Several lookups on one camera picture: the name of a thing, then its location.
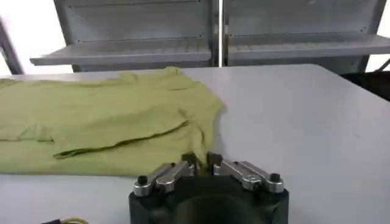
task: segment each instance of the white table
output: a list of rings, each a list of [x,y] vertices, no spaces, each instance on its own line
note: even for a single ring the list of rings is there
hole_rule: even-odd
[[[227,105],[214,151],[281,173],[291,193],[290,224],[390,222],[389,102],[315,65],[182,71]],[[91,224],[128,224],[132,183],[119,177],[0,175],[0,223],[76,216]]]

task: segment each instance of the metal shelf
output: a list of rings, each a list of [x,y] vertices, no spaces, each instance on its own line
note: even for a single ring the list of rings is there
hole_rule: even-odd
[[[238,36],[229,38],[229,60],[337,57],[390,53],[390,39],[356,33]]]
[[[206,39],[181,38],[83,42],[30,60],[35,65],[110,65],[210,59]]]

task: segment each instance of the green shirt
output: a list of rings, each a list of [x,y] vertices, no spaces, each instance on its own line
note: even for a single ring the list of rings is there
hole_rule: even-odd
[[[101,82],[0,80],[0,172],[142,175],[213,140],[222,102],[177,68]]]

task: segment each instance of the perforated metal panel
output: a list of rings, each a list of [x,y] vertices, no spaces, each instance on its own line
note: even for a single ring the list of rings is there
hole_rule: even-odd
[[[35,65],[115,65],[216,61],[217,2],[55,0],[67,47]]]
[[[245,64],[245,60],[260,65],[263,61],[300,63],[297,58],[307,57],[305,62],[331,66],[332,71],[362,70],[367,55],[390,53],[390,40],[374,35],[385,3],[225,0],[224,60],[228,65]],[[345,61],[330,65],[329,57]],[[358,66],[349,66],[352,58]]]

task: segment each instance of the white wall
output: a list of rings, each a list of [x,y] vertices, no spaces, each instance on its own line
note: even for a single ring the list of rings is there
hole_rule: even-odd
[[[34,66],[30,62],[31,57],[65,46],[53,0],[0,0],[0,16],[26,74],[72,72],[70,66]]]
[[[4,57],[0,54],[0,75],[11,75],[11,71],[5,63]]]

